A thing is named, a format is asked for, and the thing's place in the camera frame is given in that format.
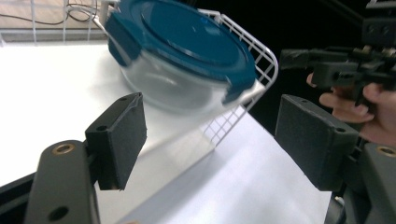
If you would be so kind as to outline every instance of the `white wire rack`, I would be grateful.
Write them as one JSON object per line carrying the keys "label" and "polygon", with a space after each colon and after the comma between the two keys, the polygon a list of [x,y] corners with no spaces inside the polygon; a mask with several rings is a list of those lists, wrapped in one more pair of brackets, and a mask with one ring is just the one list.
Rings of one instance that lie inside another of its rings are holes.
{"label": "white wire rack", "polygon": [[[85,7],[82,8],[72,7],[69,2],[70,0],[58,1],[58,4],[55,4],[56,1],[50,1],[50,4],[45,5],[35,3],[35,0],[0,0],[0,9],[2,8],[2,6],[29,7],[29,21],[31,23],[30,29],[12,29],[9,27],[1,28],[0,26],[0,47],[5,46],[9,41],[13,42],[12,39],[6,40],[4,38],[4,35],[29,35],[32,36],[32,38],[28,39],[28,41],[26,41],[25,39],[25,42],[29,42],[34,45],[37,45],[37,43],[40,43],[42,41],[49,41],[47,38],[42,37],[42,35],[50,35],[52,40],[61,41],[63,43],[67,42],[68,44],[73,44],[72,41],[76,40],[79,44],[81,44],[81,42],[89,44],[92,40],[94,40],[94,38],[92,38],[94,35],[100,35],[100,38],[102,38],[103,36],[106,37],[106,30],[102,25],[106,21],[106,18],[103,17],[107,17],[108,15],[109,3],[112,3],[113,6],[116,6],[119,2],[119,0],[103,0],[98,4],[98,2],[96,2],[95,0],[80,0],[79,3],[81,3],[81,5],[85,5]],[[37,22],[39,21],[39,18],[37,17],[37,11],[39,8],[45,8],[52,11],[58,10],[61,14],[58,16],[62,16],[62,22],[58,22],[59,24],[57,24],[56,27],[53,27],[52,25],[51,29],[49,29],[48,25],[46,26],[46,24],[42,23],[39,23],[41,25],[38,27]],[[90,19],[83,22],[83,24],[72,24],[73,21],[69,21],[68,18],[70,16],[70,13],[75,10],[84,13],[85,15],[89,16]],[[209,121],[207,124],[203,124],[202,128],[205,135],[211,139],[212,143],[215,146],[217,146],[221,142],[221,140],[230,132],[230,130],[238,123],[238,121],[246,115],[251,107],[253,107],[259,101],[259,99],[276,81],[276,77],[278,74],[278,64],[276,56],[271,50],[265,47],[262,42],[260,42],[250,33],[248,33],[245,29],[243,29],[229,17],[219,13],[218,11],[207,9],[199,9],[199,11],[214,19],[219,24],[224,25],[226,28],[229,29],[231,33],[235,34],[240,41],[247,44],[250,53],[255,58],[256,72],[258,75],[257,79],[263,85],[264,89],[264,91],[262,91],[260,94],[257,94],[256,96],[251,98],[249,102],[236,106],[235,108],[229,110],[227,113]]]}
{"label": "white wire rack", "polygon": [[256,73],[258,81],[264,86],[264,91],[251,98],[248,103],[239,105],[229,112],[213,119],[205,126],[205,134],[217,146],[221,140],[231,131],[238,121],[246,115],[259,99],[274,84],[278,74],[278,63],[274,53],[265,45],[251,35],[248,31],[239,26],[224,14],[217,11],[199,9],[202,13],[213,18],[216,22],[226,26],[229,31],[239,37],[239,40],[246,43],[250,53],[255,58]]}

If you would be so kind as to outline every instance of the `black plastic part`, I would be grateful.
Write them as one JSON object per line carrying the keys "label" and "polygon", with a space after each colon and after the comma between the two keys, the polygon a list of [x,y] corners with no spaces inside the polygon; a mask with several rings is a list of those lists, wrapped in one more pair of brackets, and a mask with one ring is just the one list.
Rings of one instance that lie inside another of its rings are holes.
{"label": "black plastic part", "polygon": [[367,45],[393,48],[396,45],[396,19],[365,19],[361,30],[361,41]]}
{"label": "black plastic part", "polygon": [[312,83],[318,88],[351,87],[362,74],[358,73],[357,63],[318,63],[314,68]]}
{"label": "black plastic part", "polygon": [[0,223],[23,223],[35,174],[27,175],[0,188]]}
{"label": "black plastic part", "polygon": [[133,93],[111,105],[85,132],[97,155],[100,189],[125,189],[147,139],[143,96]]}
{"label": "black plastic part", "polygon": [[368,143],[359,163],[372,204],[365,223],[396,223],[396,148]]}
{"label": "black plastic part", "polygon": [[99,223],[87,155],[79,141],[63,141],[41,154],[24,223]]}
{"label": "black plastic part", "polygon": [[352,152],[359,133],[317,105],[282,95],[275,140],[319,190],[338,191],[342,159]]}

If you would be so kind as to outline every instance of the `screw hole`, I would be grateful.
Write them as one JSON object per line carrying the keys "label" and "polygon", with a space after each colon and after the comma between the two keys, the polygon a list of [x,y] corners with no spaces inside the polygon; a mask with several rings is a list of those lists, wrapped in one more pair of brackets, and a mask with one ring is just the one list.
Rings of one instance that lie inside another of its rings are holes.
{"label": "screw hole", "polygon": [[378,151],[389,157],[396,157],[396,149],[390,147],[378,147]]}
{"label": "screw hole", "polygon": [[69,209],[67,207],[65,206],[58,207],[57,209],[49,213],[49,221],[58,221],[64,218],[68,212]]}
{"label": "screw hole", "polygon": [[107,126],[106,125],[102,125],[102,126],[97,127],[96,131],[102,132],[102,131],[105,131],[106,129],[107,129]]}
{"label": "screw hole", "polygon": [[346,130],[345,129],[343,129],[343,128],[336,128],[335,129],[337,132],[339,132],[339,133],[344,133]]}
{"label": "screw hole", "polygon": [[75,148],[75,146],[73,144],[62,144],[62,145],[55,147],[52,150],[52,153],[55,155],[63,155],[63,154],[66,154],[66,153],[72,151],[74,148]]}

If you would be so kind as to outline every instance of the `cable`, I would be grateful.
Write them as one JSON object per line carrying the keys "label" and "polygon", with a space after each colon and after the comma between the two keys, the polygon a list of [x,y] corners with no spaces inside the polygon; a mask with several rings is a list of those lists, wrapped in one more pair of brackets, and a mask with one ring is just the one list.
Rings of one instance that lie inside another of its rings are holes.
{"label": "cable", "polygon": [[323,5],[339,13],[358,28],[362,27],[363,16],[337,0],[319,0]]}
{"label": "cable", "polygon": [[[0,17],[8,17],[8,18],[12,18],[12,19],[17,19],[17,20],[22,20],[22,21],[33,21],[31,19],[26,19],[23,17],[17,17],[17,16],[11,16],[11,15],[6,15],[6,14],[0,14]],[[64,23],[64,21],[59,21],[59,22],[44,22],[44,21],[35,21],[35,23],[39,23],[39,24],[45,24],[45,25],[59,25]]]}
{"label": "cable", "polygon": [[[78,3],[69,3],[69,2],[67,3],[66,6],[69,7],[69,9],[67,10],[66,18],[64,20],[58,21],[58,22],[35,21],[35,23],[44,24],[44,25],[59,25],[59,24],[64,23],[65,21],[67,21],[67,19],[69,19],[69,18],[71,18],[71,19],[73,19],[75,21],[86,22],[86,21],[91,20],[91,15],[92,15],[93,18],[95,18],[96,15],[97,15],[97,11],[98,11],[98,2],[97,2],[97,0],[95,0],[95,7],[91,7],[91,6],[87,6],[87,5],[83,5],[83,4],[78,4]],[[87,8],[90,8],[90,9],[94,9],[95,11],[92,14],[90,10],[84,9],[84,7],[87,7]],[[81,19],[78,19],[78,18],[72,16],[70,13],[72,11],[76,11],[76,10],[79,11],[79,12],[85,13],[88,16],[88,18],[86,20],[81,20]],[[18,16],[7,15],[7,14],[0,14],[0,17],[7,17],[7,18],[12,18],[12,19],[16,19],[16,20],[22,20],[22,21],[33,21],[31,19],[18,17]]]}

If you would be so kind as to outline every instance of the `white table surface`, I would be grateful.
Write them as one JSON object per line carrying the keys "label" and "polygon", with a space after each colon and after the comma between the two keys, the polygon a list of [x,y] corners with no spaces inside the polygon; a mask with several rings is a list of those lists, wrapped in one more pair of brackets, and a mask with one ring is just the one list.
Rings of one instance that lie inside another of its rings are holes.
{"label": "white table surface", "polygon": [[[116,63],[98,65],[111,59],[106,47],[46,47],[45,57],[40,48],[0,48],[0,186],[34,172],[41,151],[53,143],[83,141],[93,120],[129,93],[121,77],[108,75]],[[70,66],[75,78],[67,76]],[[86,83],[93,83],[87,91]],[[77,94],[82,89],[86,94]],[[109,223],[323,223],[330,195],[315,189],[246,115],[214,152]]]}
{"label": "white table surface", "polygon": [[117,223],[322,224],[330,197],[245,115],[211,154]]}

